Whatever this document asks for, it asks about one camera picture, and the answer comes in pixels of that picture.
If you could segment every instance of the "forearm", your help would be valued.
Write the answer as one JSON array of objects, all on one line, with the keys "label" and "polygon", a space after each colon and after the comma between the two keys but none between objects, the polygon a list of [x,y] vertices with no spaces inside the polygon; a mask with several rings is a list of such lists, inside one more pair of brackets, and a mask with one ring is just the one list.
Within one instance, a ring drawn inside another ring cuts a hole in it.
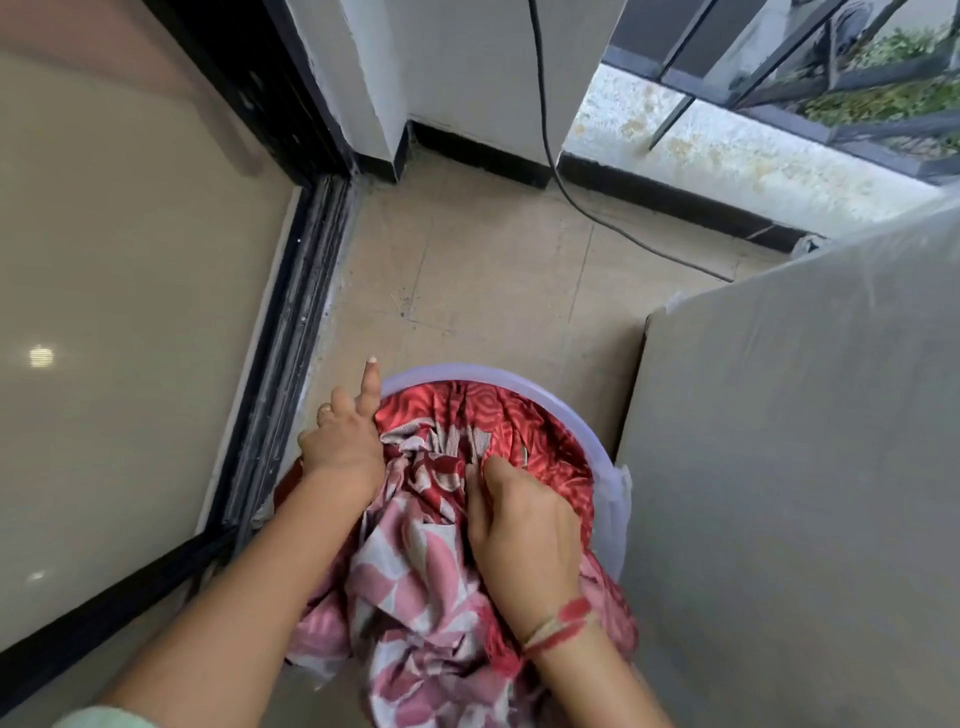
[{"label": "forearm", "polygon": [[161,728],[257,725],[303,606],[366,505],[335,478],[305,478],[103,702]]},{"label": "forearm", "polygon": [[535,662],[576,728],[670,728],[653,693],[598,624],[588,624]]}]

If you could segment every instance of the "hand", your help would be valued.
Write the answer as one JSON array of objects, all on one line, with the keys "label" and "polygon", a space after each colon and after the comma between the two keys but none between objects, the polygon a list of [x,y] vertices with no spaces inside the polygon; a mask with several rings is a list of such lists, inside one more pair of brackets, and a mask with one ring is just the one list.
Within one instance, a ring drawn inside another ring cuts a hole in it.
[{"label": "hand", "polygon": [[487,591],[526,642],[580,596],[580,520],[562,497],[502,457],[484,465],[492,503],[467,473],[467,535]]},{"label": "hand", "polygon": [[371,357],[364,368],[360,396],[354,400],[341,386],[320,405],[317,429],[300,434],[303,480],[323,473],[324,482],[358,489],[366,507],[383,485],[385,467],[373,415],[380,407],[380,365]]}]

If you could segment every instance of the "green foliage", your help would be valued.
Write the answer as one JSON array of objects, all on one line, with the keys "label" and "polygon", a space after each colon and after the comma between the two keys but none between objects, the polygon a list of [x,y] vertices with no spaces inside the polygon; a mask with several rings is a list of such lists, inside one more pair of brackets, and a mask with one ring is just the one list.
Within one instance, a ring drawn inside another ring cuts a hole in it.
[{"label": "green foliage", "polygon": [[[867,43],[848,67],[864,68],[917,58],[930,53],[945,34],[946,29],[897,28],[889,36]],[[800,103],[796,112],[832,127],[858,121],[908,119],[957,107],[960,107],[960,79],[940,78],[826,94]],[[946,148],[943,151],[960,150],[960,136],[942,139],[941,144]]]}]

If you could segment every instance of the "metal window frame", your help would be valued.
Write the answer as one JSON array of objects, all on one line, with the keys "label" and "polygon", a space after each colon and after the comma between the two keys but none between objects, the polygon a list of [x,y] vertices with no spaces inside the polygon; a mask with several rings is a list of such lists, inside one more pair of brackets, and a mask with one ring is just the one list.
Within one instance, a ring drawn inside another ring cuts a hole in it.
[{"label": "metal window frame", "polygon": [[0,652],[0,717],[250,539],[276,473],[355,200],[355,155],[284,0],[142,0],[286,174],[304,188],[278,266],[204,531]]},{"label": "metal window frame", "polygon": [[[957,35],[960,33],[960,1],[954,12],[950,34],[933,52],[908,61],[843,71],[840,60],[836,57],[836,43],[835,38],[832,37],[830,20],[846,2],[847,0],[825,0],[749,78],[732,90],[710,86],[703,79],[673,67],[677,57],[702,25],[707,14],[715,8],[715,0],[704,0],[664,61],[655,61],[623,48],[609,46],[604,54],[603,63],[665,85],[684,95],[684,98],[660,122],[651,135],[650,149],[660,143],[680,121],[693,105],[694,100],[699,100],[924,182],[940,184],[960,175],[960,160],[954,160],[954,157],[919,159],[898,153],[872,141],[872,139],[890,136],[932,135],[960,131],[960,112],[941,111],[911,119],[828,127],[774,106],[775,103],[801,101],[828,93],[932,78],[948,78],[960,74],[960,37]],[[763,85],[784,61],[796,53],[804,42],[825,25],[831,38],[828,67],[824,75],[782,84]]]}]

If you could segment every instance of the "sleeve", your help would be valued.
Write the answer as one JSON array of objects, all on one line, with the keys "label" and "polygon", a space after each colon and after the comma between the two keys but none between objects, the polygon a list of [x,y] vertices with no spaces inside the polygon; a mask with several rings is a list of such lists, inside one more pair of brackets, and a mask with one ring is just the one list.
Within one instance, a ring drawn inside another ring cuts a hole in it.
[{"label": "sleeve", "polygon": [[156,728],[142,717],[119,708],[94,706],[75,711],[57,721],[54,728]]}]

